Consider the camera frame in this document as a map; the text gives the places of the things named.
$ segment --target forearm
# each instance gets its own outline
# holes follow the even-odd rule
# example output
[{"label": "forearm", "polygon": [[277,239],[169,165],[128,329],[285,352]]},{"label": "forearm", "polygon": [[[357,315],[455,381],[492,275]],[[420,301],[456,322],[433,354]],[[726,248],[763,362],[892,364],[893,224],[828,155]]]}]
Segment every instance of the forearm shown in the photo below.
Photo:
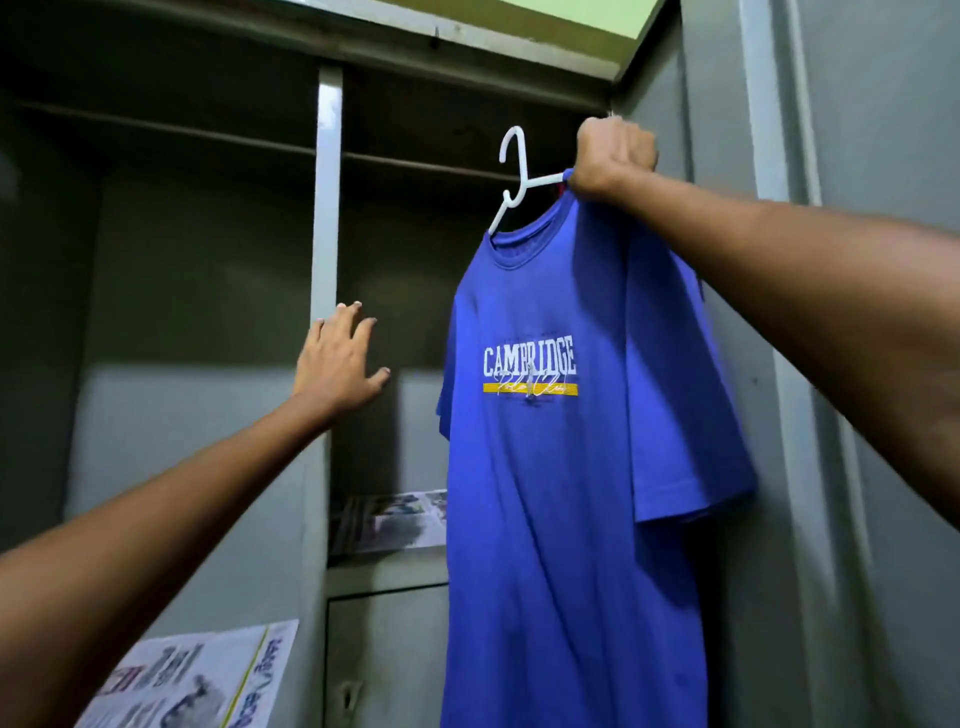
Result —
[{"label": "forearm", "polygon": [[960,525],[960,241],[737,200],[636,169],[615,201],[669,241]]},{"label": "forearm", "polygon": [[130,644],[323,429],[318,409],[293,397],[0,558],[0,724],[72,725]]}]

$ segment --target cabinet drawer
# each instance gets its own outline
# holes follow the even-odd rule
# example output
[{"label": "cabinet drawer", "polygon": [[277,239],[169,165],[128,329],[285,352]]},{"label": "cabinet drawer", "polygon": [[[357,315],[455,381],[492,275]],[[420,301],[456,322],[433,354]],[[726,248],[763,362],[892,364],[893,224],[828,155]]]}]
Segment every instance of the cabinet drawer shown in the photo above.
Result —
[{"label": "cabinet drawer", "polygon": [[328,602],[324,728],[436,728],[447,587]]}]

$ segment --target blue t-shirt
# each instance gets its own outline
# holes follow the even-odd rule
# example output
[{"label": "blue t-shirt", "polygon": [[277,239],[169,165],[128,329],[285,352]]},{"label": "blue t-shirt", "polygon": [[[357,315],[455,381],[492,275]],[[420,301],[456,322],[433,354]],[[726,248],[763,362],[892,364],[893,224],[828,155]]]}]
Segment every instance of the blue t-shirt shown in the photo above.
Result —
[{"label": "blue t-shirt", "polygon": [[749,492],[692,272],[567,191],[454,300],[444,728],[704,728],[683,518]]}]

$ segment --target t-shirt sleeve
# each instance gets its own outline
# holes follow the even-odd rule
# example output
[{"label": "t-shirt sleeve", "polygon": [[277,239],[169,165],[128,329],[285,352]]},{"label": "t-shirt sleeve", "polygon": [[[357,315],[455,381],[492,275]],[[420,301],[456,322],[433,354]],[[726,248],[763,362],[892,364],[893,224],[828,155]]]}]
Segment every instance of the t-shirt sleeve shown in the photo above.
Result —
[{"label": "t-shirt sleeve", "polygon": [[450,439],[450,415],[453,409],[453,381],[457,369],[457,305],[450,311],[450,326],[446,335],[444,360],[444,385],[437,400],[437,416],[440,417],[440,434]]},{"label": "t-shirt sleeve", "polygon": [[626,361],[637,521],[700,514],[756,475],[693,271],[638,223],[627,248]]}]

